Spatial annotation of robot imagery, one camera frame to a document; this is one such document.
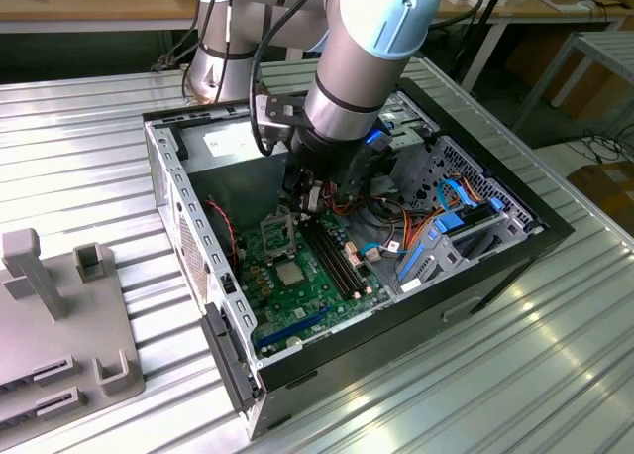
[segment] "table leg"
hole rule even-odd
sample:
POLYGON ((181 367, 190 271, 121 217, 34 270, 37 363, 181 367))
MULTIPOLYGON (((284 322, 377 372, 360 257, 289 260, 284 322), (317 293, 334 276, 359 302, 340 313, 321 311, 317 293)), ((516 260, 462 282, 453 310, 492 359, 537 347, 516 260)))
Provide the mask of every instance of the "table leg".
POLYGON ((509 22, 507 20, 502 20, 499 23, 492 25, 491 29, 488 30, 486 38, 484 38, 482 46, 479 47, 477 55, 475 56, 472 65, 469 67, 467 75, 463 79, 463 83, 461 84, 461 88, 466 92, 471 92, 474 85, 476 85, 477 78, 484 69, 484 66, 493 53, 493 50, 497 46, 506 26, 508 26, 508 23, 509 22))
POLYGON ((517 132, 527 117, 530 115, 531 111, 539 101, 540 97, 546 92, 546 89, 551 84, 557 73, 564 66, 571 53, 573 52, 573 48, 575 47, 575 40, 577 39, 577 35, 572 33, 566 39, 566 42, 559 50, 559 52, 555 55, 555 58, 552 62, 546 67, 546 70, 537 81, 537 84, 530 91, 524 102, 522 103, 522 107, 519 111, 519 116, 517 120, 513 123, 511 130, 513 132, 517 132))
MULTIPOLYGON (((616 31, 623 24, 624 20, 617 20, 610 23, 605 31, 616 31)), ((553 107, 559 107, 569 96, 571 91, 575 88, 575 86, 579 83, 585 72, 589 69, 590 65, 593 63, 590 57, 584 57, 581 63, 577 66, 577 69, 571 74, 566 83, 562 86, 560 91, 557 93, 551 104, 553 107)))

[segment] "green circuit board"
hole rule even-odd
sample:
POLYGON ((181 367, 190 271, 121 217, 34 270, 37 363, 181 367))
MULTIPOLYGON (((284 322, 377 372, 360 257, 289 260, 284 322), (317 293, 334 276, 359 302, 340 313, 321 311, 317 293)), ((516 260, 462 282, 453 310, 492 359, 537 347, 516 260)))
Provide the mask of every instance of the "green circuit board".
MULTIPOLYGON (((334 216, 325 215, 320 223, 333 238, 340 238, 343 243, 349 241, 334 216)), ((267 238, 274 239, 275 235, 267 234, 267 238)), ((359 291, 361 297, 345 299, 298 230, 295 230, 295 239, 297 250, 293 255, 271 261, 264 255, 260 228, 247 231, 239 238, 239 244, 246 252, 242 264, 242 290, 257 319, 252 341, 259 357, 283 350, 291 336, 305 340, 389 300, 378 278, 365 265, 354 270, 364 285, 364 290, 359 291), (314 317, 318 318, 317 323, 262 346, 266 336, 302 321, 306 323, 314 317)), ((345 250, 340 249, 340 252, 346 255, 345 250)))

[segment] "blue drive bracket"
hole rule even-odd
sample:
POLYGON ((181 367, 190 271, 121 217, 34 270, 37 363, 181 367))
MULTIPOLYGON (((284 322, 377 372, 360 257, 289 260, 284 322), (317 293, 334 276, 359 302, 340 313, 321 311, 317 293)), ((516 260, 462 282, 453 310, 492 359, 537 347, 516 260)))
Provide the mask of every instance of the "blue drive bracket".
POLYGON ((434 221, 434 226, 443 234, 461 227, 465 222, 456 213, 441 214, 434 221))
POLYGON ((493 210, 496 213, 499 213, 500 211, 502 211, 504 209, 504 203, 502 203, 499 198, 492 198, 491 201, 491 207, 493 208, 493 210))
POLYGON ((399 281, 402 281, 403 279, 405 279, 405 277, 407 276, 407 273, 409 273, 409 271, 412 269, 412 266, 414 266, 414 264, 416 263, 416 261, 418 260, 418 258, 420 257, 423 251, 425 251, 425 245, 419 242, 418 246, 416 246, 416 249, 413 251, 412 255, 407 260, 405 267, 401 270, 400 273, 398 273, 399 281))

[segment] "blue pcie slot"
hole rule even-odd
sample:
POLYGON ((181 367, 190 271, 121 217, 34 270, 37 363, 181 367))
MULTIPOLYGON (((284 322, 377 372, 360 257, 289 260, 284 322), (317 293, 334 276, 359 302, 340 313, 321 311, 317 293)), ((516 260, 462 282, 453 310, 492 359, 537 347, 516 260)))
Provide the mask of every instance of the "blue pcie slot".
POLYGON ((416 261, 418 260, 418 258, 420 257, 420 254, 425 250, 425 245, 423 243, 418 243, 418 246, 416 247, 416 249, 414 250, 414 254, 412 254, 412 257, 409 258, 409 261, 407 261, 407 264, 405 265, 405 267, 402 269, 402 271, 398 274, 398 280, 402 281, 403 279, 405 279, 405 276, 407 276, 407 273, 409 273, 409 271, 412 269, 412 266, 416 263, 416 261))
POLYGON ((266 337, 261 338, 256 342, 256 348, 260 349, 261 347, 265 347, 266 345, 270 345, 271 343, 276 343, 279 340, 290 337, 292 334, 299 332, 305 328, 310 328, 314 325, 317 325, 326 312, 330 310, 330 307, 324 307, 319 312, 306 317, 304 320, 300 320, 298 322, 293 323, 292 325, 288 325, 286 328, 282 328, 281 330, 277 330, 276 332, 267 335, 266 337))

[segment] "metal table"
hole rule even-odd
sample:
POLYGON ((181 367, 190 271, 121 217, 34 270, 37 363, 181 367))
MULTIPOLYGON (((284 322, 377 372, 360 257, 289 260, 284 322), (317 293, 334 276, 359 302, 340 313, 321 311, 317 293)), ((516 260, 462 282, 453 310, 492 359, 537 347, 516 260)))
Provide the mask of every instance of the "metal table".
MULTIPOLYGON (((566 95, 577 85, 593 61, 604 65, 634 85, 634 32, 572 33, 522 103, 519 116, 512 126, 513 131, 517 131, 526 121, 540 97, 546 92, 574 51, 584 53, 585 59, 566 83, 565 88, 562 88, 561 92, 566 93, 566 95)), ((558 107, 563 100, 556 99, 553 101, 553 105, 558 107)), ((613 120, 609 129, 606 130, 607 134, 615 135, 621 126, 631 118, 633 109, 634 100, 629 102, 613 120)))
MULTIPOLYGON (((307 88, 314 61, 263 71, 307 88)), ((414 79, 577 232, 495 304, 249 443, 232 412, 151 195, 139 114, 182 105, 177 72, 0 87, 0 231, 44 256, 115 252, 147 388, 14 452, 629 452, 633 241, 450 81, 414 79)))

